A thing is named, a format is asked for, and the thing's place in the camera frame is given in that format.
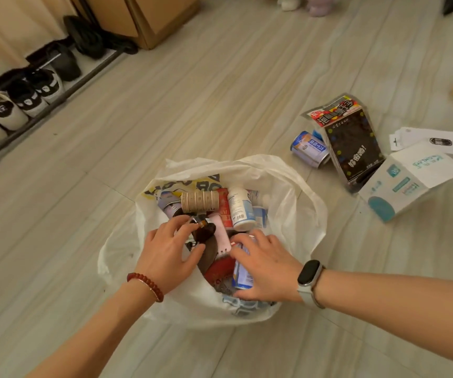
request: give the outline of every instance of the white box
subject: white box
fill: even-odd
[[[392,151],[402,150],[420,141],[431,144],[437,151],[444,152],[453,158],[452,131],[402,127],[389,136]]]
[[[359,194],[387,222],[452,178],[453,159],[422,141],[389,155]]]

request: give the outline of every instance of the white plastic bag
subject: white plastic bag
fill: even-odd
[[[135,209],[117,225],[100,250],[98,273],[110,286],[118,288],[127,273],[133,271],[148,231],[168,220],[158,208],[154,194],[163,190],[215,190],[229,186],[260,191],[268,203],[271,233],[297,259],[302,262],[310,259],[325,235],[327,209],[293,168],[272,155],[224,162],[197,158],[182,162],[167,160],[165,169],[137,197]],[[297,203],[301,192],[303,197]],[[188,253],[183,248],[184,258]],[[264,321],[279,306],[279,303],[242,301],[217,293],[196,268],[144,317],[190,328],[210,328]]]

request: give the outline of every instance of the bracelet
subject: bracelet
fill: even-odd
[[[145,275],[142,275],[141,273],[129,273],[127,274],[127,282],[129,282],[131,279],[137,279],[143,284],[145,284],[156,297],[156,302],[162,302],[163,301],[163,293],[160,290],[160,288],[148,277]]]

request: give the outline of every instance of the smartwatch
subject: smartwatch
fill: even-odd
[[[316,301],[312,292],[323,269],[323,264],[318,260],[307,261],[298,276],[298,293],[307,306],[324,309],[324,306]]]

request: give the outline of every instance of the floor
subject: floor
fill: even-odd
[[[98,251],[164,159],[280,156],[327,203],[315,255],[348,271],[453,279],[453,183],[389,224],[333,167],[289,152],[299,114],[343,91],[385,152],[401,126],[453,130],[453,15],[440,0],[341,0],[320,19],[268,0],[204,0],[156,50],[123,56],[0,166],[0,377],[21,377],[107,296]],[[105,377],[432,377],[453,362],[362,321],[285,304],[186,330],[140,320]]]

